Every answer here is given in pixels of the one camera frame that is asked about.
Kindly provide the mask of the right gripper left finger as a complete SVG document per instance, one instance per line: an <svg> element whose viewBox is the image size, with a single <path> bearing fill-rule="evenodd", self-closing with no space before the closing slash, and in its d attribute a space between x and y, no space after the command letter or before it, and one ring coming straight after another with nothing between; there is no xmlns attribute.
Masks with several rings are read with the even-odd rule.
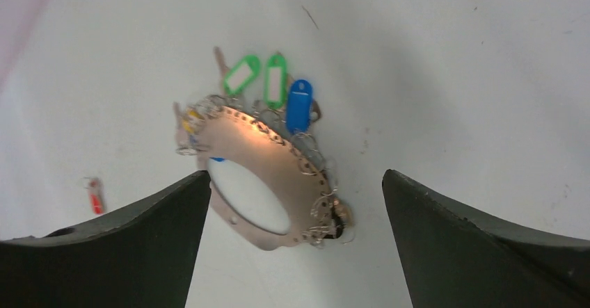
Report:
<svg viewBox="0 0 590 308"><path fill-rule="evenodd" d="M1 242L2 307L184 307L211 195L205 171L43 237Z"/></svg>

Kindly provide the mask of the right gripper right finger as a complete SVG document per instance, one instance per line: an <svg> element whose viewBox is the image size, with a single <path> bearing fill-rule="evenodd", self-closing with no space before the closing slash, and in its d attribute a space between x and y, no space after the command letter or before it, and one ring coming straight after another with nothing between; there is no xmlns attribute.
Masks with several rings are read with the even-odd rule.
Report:
<svg viewBox="0 0 590 308"><path fill-rule="evenodd" d="M414 307L588 307L589 242L492 216L396 170L382 190Z"/></svg>

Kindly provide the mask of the large metal keyring plate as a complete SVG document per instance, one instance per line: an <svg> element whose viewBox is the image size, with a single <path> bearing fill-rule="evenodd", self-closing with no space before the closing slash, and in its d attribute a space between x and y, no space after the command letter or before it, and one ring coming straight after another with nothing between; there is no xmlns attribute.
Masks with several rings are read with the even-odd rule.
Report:
<svg viewBox="0 0 590 308"><path fill-rule="evenodd" d="M181 116L195 108L205 123L197 134L187 133ZM338 197L335 164L319 150L309 132L288 132L284 111L259 100L247 105L241 97L208 95L186 106L173 104L177 153L194 156L200 170L209 170L209 157L223 157L250 170L275 194L290 225L279 234L255 224L232 206L219 183L212 182L210 204L240 236L261 250L272 251L307 243L322 248L328 240L346 244L355 237L355 220Z"/></svg>

